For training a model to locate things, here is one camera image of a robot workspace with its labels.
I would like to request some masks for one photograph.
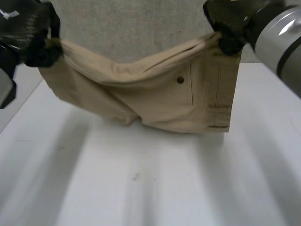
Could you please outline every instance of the white table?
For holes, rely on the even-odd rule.
[[[122,127],[42,82],[0,134],[0,226],[299,226],[301,101],[241,64],[230,133]]]

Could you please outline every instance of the beige trousers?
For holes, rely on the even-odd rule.
[[[66,40],[64,56],[40,73],[61,100],[112,120],[137,118],[180,133],[228,132],[240,55],[218,49],[219,34],[119,64]]]

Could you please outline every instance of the khaki pants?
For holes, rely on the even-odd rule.
[[[137,118],[180,133],[228,132],[240,55],[218,49],[211,34],[119,64],[66,40],[64,56],[41,75],[60,99],[109,119]]]

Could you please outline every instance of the seam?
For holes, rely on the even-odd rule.
[[[192,72],[191,72],[191,60],[189,61],[189,68],[190,68],[190,85],[191,85],[191,105],[193,105],[193,88],[192,88]]]
[[[220,81],[221,81],[221,64],[219,64],[218,67],[218,78],[217,78],[217,85],[216,85],[216,96],[215,96],[215,107],[218,106],[218,95],[219,95],[219,86],[220,86]],[[216,117],[217,117],[217,113],[214,113],[214,125],[216,125]]]
[[[185,79],[186,79],[186,105],[189,105],[189,95],[190,93],[188,93],[188,82],[189,82],[189,75],[188,75],[188,67],[185,64]]]

